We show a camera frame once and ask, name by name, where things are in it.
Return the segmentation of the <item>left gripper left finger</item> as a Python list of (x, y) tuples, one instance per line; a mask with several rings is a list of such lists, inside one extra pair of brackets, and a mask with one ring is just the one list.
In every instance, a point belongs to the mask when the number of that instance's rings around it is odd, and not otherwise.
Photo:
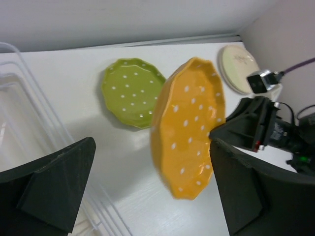
[(66, 236), (73, 231), (94, 161), (87, 137), (0, 174), (2, 236)]

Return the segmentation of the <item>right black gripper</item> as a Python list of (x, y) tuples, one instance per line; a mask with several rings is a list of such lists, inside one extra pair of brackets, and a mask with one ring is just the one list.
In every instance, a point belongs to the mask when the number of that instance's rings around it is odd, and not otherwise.
[[(280, 105), (289, 109), (290, 122), (277, 115)], [(315, 146), (302, 137), (294, 111), (285, 103), (267, 102), (266, 97), (243, 98), (226, 122), (210, 132), (209, 138), (254, 152), (266, 146), (290, 152), (292, 158), (286, 164), (300, 174), (315, 175)]]

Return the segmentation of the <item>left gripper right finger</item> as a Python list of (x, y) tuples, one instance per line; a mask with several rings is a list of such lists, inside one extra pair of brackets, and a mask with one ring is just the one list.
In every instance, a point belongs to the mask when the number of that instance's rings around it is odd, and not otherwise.
[(231, 236), (313, 236), (315, 178), (294, 173), (228, 145), (210, 157)]

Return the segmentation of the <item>orange plate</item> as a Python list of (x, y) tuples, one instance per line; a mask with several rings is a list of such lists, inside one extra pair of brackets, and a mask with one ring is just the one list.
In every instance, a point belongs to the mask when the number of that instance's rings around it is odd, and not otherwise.
[(156, 170), (176, 199), (195, 199), (213, 174), (210, 132), (225, 123), (222, 80), (209, 60), (191, 58), (164, 83), (153, 112)]

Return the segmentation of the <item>cream and green plate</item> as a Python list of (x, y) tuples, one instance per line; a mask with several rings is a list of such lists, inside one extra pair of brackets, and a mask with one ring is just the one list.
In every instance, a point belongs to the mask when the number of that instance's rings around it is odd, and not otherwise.
[(252, 94), (247, 76), (257, 72), (259, 66), (254, 57), (243, 47), (227, 45), (217, 55), (219, 71), (227, 85), (242, 95)]

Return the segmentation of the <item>clear plastic dish rack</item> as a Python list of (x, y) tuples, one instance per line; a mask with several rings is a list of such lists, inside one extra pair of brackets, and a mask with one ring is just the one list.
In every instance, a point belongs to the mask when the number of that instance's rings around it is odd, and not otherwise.
[[(21, 52), (0, 45), (0, 172), (32, 162), (74, 141)], [(105, 189), (89, 175), (73, 231), (67, 236), (129, 236)]]

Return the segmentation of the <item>green polka dot plate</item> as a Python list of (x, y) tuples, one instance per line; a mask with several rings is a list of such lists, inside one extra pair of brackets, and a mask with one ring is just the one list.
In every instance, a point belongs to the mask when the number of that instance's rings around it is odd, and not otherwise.
[(166, 78), (139, 58), (118, 59), (104, 71), (101, 92), (106, 108), (123, 124), (151, 125), (156, 101)]

